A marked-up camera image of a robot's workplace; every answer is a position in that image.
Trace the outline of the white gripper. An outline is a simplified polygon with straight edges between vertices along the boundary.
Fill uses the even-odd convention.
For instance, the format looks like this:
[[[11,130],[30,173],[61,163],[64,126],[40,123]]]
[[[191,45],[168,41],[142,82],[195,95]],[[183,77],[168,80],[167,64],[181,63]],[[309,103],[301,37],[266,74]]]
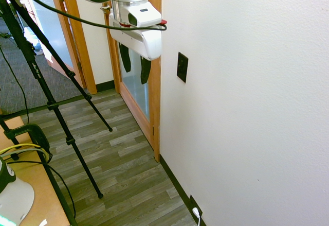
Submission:
[[[129,49],[140,54],[141,61],[141,84],[148,81],[151,71],[151,60],[160,57],[162,52],[162,36],[160,30],[123,30],[123,26],[115,20],[114,14],[109,15],[109,25],[120,27],[120,30],[110,29],[113,39],[119,42],[119,50],[125,71],[131,71]]]

